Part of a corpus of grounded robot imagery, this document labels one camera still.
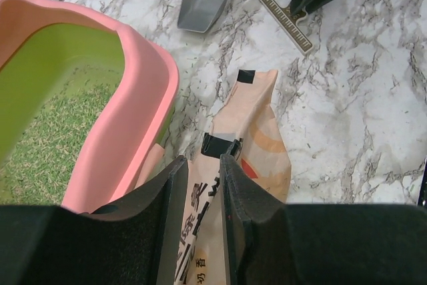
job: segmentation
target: litter bag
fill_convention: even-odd
[[[286,201],[291,163],[270,107],[277,70],[240,70],[225,105],[189,165],[176,284],[226,285],[218,171],[231,154],[245,173]]]

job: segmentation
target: marble floor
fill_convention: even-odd
[[[177,29],[181,0],[66,1],[173,55],[181,84],[168,161],[191,157],[239,68],[279,69],[272,105],[293,166],[289,202],[416,202],[427,155],[424,0],[335,0],[302,27],[314,43],[307,57],[258,0],[230,0],[205,35]]]

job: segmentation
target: cat litter box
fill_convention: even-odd
[[[171,55],[128,25],[71,3],[0,0],[0,202],[92,212],[122,197],[177,87]]]

